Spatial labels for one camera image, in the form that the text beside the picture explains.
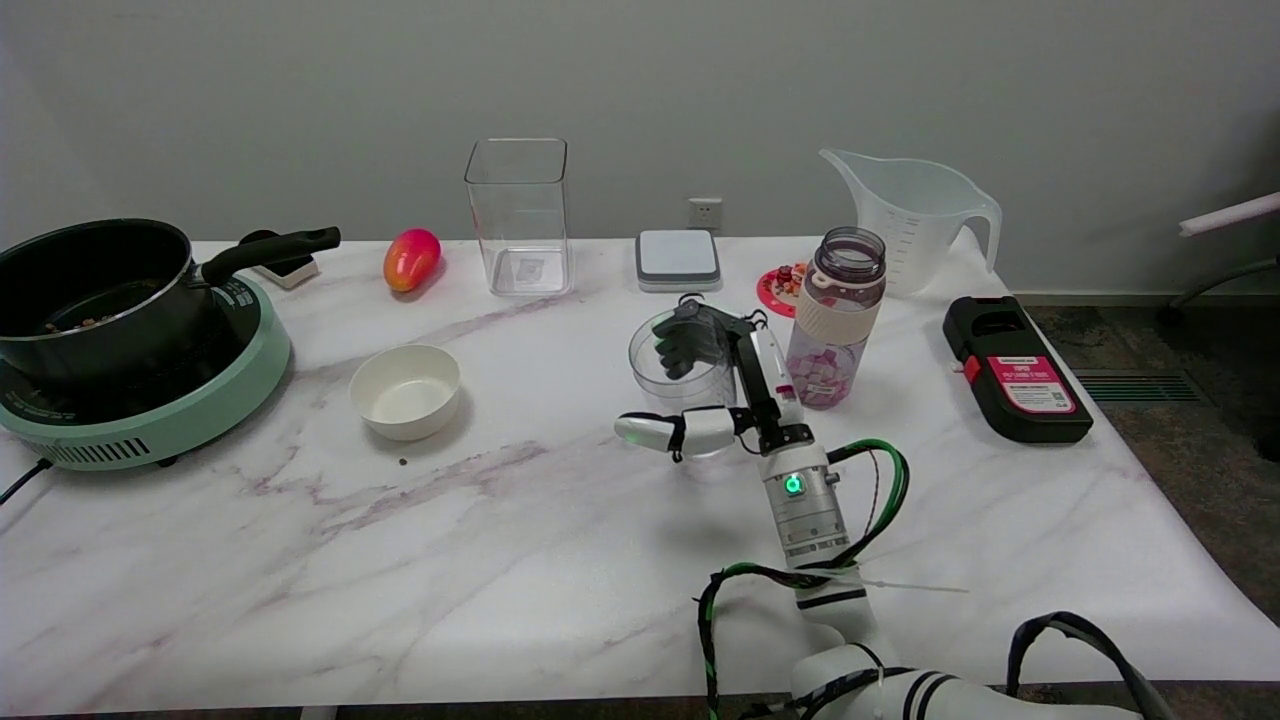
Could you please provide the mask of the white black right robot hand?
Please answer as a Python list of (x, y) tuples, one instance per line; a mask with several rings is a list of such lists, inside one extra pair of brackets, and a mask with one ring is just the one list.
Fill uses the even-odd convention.
[(621, 414), (614, 433), (673, 461), (728, 448), (749, 433), (755, 455), (808, 442), (783, 352), (763, 313), (735, 315), (686, 293), (648, 320), (628, 346), (648, 410)]

